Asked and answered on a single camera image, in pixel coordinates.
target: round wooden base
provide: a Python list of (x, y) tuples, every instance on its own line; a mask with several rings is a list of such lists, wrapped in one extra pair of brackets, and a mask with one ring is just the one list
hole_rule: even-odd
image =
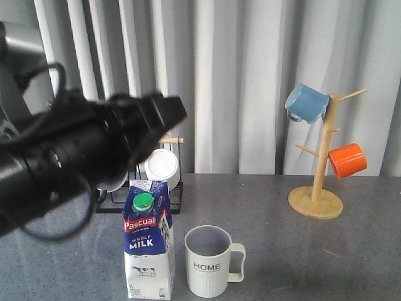
[(289, 193), (288, 202), (295, 211), (310, 218), (336, 218), (343, 211), (343, 203), (334, 193), (322, 189), (319, 201), (312, 201), (311, 194), (311, 186), (295, 188)]

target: green bottle cap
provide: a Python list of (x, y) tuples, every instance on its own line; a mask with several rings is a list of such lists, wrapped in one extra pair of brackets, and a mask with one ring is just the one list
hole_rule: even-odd
[(141, 193), (134, 197), (132, 209), (136, 212), (149, 212), (153, 209), (155, 198), (150, 193)]

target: white mug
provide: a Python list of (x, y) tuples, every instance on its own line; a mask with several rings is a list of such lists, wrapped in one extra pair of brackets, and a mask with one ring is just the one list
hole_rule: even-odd
[(145, 161), (145, 172), (148, 180), (165, 181), (169, 191), (180, 181), (177, 156), (168, 149), (156, 149)]
[[(185, 236), (187, 282), (192, 293), (203, 298), (222, 294), (228, 282), (244, 279), (245, 247), (233, 243), (230, 234), (217, 226), (191, 229)], [(229, 273), (231, 252), (241, 252), (240, 273)]]

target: cow illustration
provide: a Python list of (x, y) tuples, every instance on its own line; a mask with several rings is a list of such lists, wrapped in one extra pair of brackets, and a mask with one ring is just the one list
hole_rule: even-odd
[(133, 266), (131, 269), (136, 270), (139, 276), (156, 276), (155, 268), (139, 268)]

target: milk carton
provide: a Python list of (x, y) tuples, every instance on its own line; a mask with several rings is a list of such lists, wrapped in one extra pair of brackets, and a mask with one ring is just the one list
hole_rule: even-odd
[(175, 262), (167, 182), (131, 185), (123, 209), (128, 297), (170, 300)]

